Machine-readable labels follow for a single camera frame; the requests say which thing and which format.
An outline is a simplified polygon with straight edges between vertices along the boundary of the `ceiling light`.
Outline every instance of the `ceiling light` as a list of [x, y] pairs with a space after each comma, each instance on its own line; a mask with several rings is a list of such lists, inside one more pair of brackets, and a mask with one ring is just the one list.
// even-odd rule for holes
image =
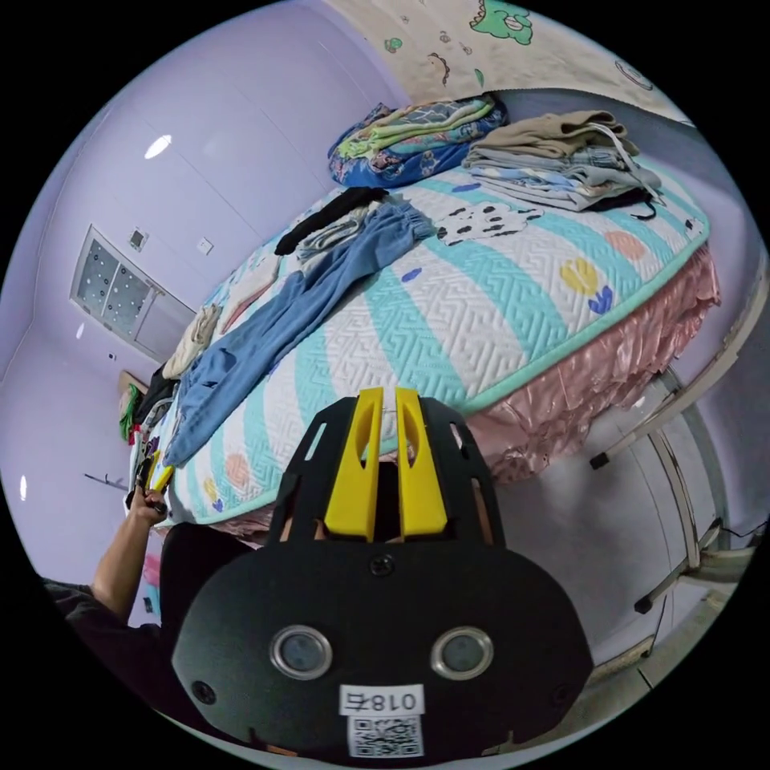
[[149, 146], [148, 150], [144, 153], [145, 160], [150, 160], [150, 158], [154, 158], [155, 156], [158, 156], [170, 144], [171, 144], [170, 134], [166, 134], [165, 136], [161, 136], [159, 139], [156, 139]]

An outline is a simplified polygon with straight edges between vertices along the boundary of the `green cloth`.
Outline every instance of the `green cloth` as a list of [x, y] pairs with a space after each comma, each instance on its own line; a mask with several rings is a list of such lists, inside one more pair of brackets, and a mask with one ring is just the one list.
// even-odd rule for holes
[[128, 399], [128, 405], [126, 411], [120, 418], [120, 435], [123, 437], [123, 441], [128, 441], [128, 437], [131, 435], [131, 429], [134, 425], [134, 408], [136, 407], [136, 400], [139, 398], [139, 388], [136, 385], [128, 386], [131, 397]]
[[347, 137], [338, 153], [342, 158], [373, 156], [413, 136], [451, 131], [480, 120], [493, 107], [493, 100], [486, 97], [404, 107]]

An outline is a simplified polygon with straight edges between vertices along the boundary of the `green dinosaur print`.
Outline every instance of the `green dinosaur print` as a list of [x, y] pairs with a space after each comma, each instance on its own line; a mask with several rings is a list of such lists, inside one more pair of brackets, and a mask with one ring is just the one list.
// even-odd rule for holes
[[522, 46], [532, 41], [529, 11], [504, 0], [479, 0], [479, 12], [470, 27], [495, 38], [513, 38]]

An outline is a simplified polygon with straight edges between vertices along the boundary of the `bed frame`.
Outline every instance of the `bed frame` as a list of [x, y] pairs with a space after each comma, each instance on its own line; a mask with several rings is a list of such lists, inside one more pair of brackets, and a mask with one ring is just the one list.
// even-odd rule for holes
[[[676, 460], [674, 450], [661, 429], [666, 423], [671, 422], [692, 406], [706, 391], [727, 374], [732, 365], [738, 360], [741, 349], [759, 321], [769, 294], [770, 259], [768, 259], [768, 255], [763, 251], [760, 255], [760, 264], [757, 267], [754, 286], [748, 304], [744, 307], [738, 320], [732, 325], [727, 336], [724, 338], [722, 346], [711, 361], [689, 385], [675, 388], [652, 414], [646, 417], [636, 428], [590, 461], [594, 470], [602, 468], [624, 449], [647, 436], [658, 454], [663, 470], [668, 477], [671, 491], [674, 494], [679, 521], [682, 526], [686, 557], [652, 591], [637, 600], [634, 604], [634, 609], [640, 614], [649, 612], [654, 604], [660, 598], [665, 597], [680, 580], [705, 586], [709, 586], [710, 582], [720, 582], [719, 580], [709, 579], [711, 573], [716, 570], [715, 565], [735, 565], [738, 562], [728, 557], [731, 554], [739, 556], [744, 553], [744, 551], [711, 550], [712, 544], [715, 543], [723, 531], [723, 523], [727, 524], [720, 519], [714, 520], [703, 536], [698, 537], [695, 514], [684, 476]], [[745, 569], [744, 562], [745, 560], [741, 562], [743, 569]]]
[[617, 454], [627, 449], [644, 436], [658, 431], [671, 422], [677, 415], [692, 406], [706, 391], [718, 383], [738, 360], [741, 349], [762, 315], [765, 302], [770, 294], [770, 260], [763, 253], [757, 268], [754, 286], [748, 304], [738, 320], [724, 338], [722, 346], [711, 361], [693, 381], [670, 393], [663, 402], [632, 431], [623, 436], [609, 449], [600, 452], [591, 459], [591, 467], [596, 470], [612, 460]]

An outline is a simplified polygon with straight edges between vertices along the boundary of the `quilted fabric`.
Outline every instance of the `quilted fabric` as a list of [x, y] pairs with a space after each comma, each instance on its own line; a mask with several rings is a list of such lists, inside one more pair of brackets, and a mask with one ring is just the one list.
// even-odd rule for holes
[[[363, 388], [385, 389], [384, 454], [395, 448], [396, 386], [472, 414], [590, 342], [664, 286], [707, 239], [705, 214], [677, 182], [659, 175], [665, 205], [655, 206], [651, 220], [634, 216], [646, 216], [646, 207], [601, 214], [546, 209], [525, 229], [503, 237], [455, 245], [436, 236], [423, 241], [362, 284], [176, 470], [180, 502], [205, 524], [273, 502], [314, 415]], [[529, 208], [472, 182], [457, 170], [401, 192], [434, 222], [463, 207]], [[258, 249], [211, 299], [221, 302], [279, 237]], [[285, 259], [275, 286], [239, 322], [268, 302], [295, 267]], [[155, 429], [161, 449], [174, 417], [172, 408]]]

